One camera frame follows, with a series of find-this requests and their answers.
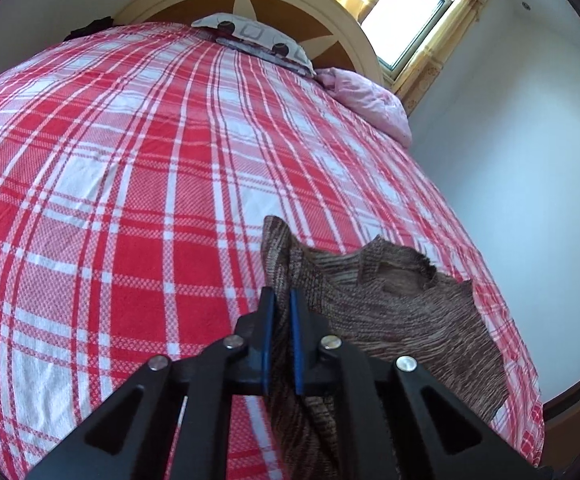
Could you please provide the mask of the dark item beside headboard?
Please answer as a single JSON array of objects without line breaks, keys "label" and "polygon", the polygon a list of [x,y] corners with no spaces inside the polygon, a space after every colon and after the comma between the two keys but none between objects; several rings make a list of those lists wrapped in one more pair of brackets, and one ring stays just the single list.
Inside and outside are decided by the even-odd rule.
[{"label": "dark item beside headboard", "polygon": [[77,29],[73,29],[69,32],[69,35],[64,38],[66,41],[70,41],[77,38],[83,38],[92,36],[97,32],[103,32],[114,26],[114,19],[112,16],[105,16],[104,18],[97,18],[93,20],[89,24],[79,27]]}]

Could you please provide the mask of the white patterned pillow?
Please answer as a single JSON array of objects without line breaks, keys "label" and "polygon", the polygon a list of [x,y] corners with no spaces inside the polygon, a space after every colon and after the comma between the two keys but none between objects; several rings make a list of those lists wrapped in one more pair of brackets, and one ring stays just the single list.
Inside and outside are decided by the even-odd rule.
[{"label": "white patterned pillow", "polygon": [[316,75],[311,60],[296,40],[272,26],[225,12],[198,18],[191,26],[208,30],[224,47],[255,56],[302,77]]}]

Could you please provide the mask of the brown knitted sweater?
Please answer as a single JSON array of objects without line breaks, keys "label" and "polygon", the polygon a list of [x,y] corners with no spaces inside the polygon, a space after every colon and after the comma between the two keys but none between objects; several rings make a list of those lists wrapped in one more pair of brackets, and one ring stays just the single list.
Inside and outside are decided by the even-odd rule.
[{"label": "brown knitted sweater", "polygon": [[270,426],[288,475],[334,479],[339,442],[330,398],[293,392],[290,292],[342,339],[368,356],[412,356],[484,422],[508,398],[504,360],[473,300],[472,285],[438,270],[414,248],[376,237],[357,252],[333,254],[302,244],[281,218],[268,216],[261,243],[265,283],[278,302]]}]

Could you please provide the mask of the pink pillow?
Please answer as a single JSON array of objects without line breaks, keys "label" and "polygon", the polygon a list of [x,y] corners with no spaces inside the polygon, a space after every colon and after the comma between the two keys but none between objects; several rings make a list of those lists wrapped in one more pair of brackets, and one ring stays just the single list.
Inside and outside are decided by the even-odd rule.
[{"label": "pink pillow", "polygon": [[315,78],[333,99],[403,148],[410,148],[412,130],[406,110],[395,94],[350,70],[322,68],[316,70]]}]

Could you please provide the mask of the cream wooden headboard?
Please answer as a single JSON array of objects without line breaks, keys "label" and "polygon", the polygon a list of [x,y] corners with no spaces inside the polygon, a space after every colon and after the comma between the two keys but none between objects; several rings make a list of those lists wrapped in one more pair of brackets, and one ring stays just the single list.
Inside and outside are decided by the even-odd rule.
[{"label": "cream wooden headboard", "polygon": [[217,12],[250,18],[296,40],[316,68],[352,70],[382,86],[383,71],[356,19],[336,0],[133,0],[118,24],[191,24]]}]

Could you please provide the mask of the window behind headboard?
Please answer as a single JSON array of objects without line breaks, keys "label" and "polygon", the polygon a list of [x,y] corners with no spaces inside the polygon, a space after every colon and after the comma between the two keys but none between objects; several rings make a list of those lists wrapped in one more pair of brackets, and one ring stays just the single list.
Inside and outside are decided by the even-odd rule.
[{"label": "window behind headboard", "polygon": [[378,0],[360,22],[384,78],[394,81],[454,0]]}]

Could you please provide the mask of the red white plaid bedsheet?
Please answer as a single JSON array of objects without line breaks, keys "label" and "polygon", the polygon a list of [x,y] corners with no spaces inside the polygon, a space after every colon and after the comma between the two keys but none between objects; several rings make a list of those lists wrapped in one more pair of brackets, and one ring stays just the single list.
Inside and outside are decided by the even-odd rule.
[{"label": "red white plaid bedsheet", "polygon": [[23,478],[150,356],[229,333],[258,302],[270,215],[330,252],[380,236],[470,281],[507,375],[492,426],[540,462],[529,351],[408,151],[313,81],[147,23],[0,75],[0,471]]}]

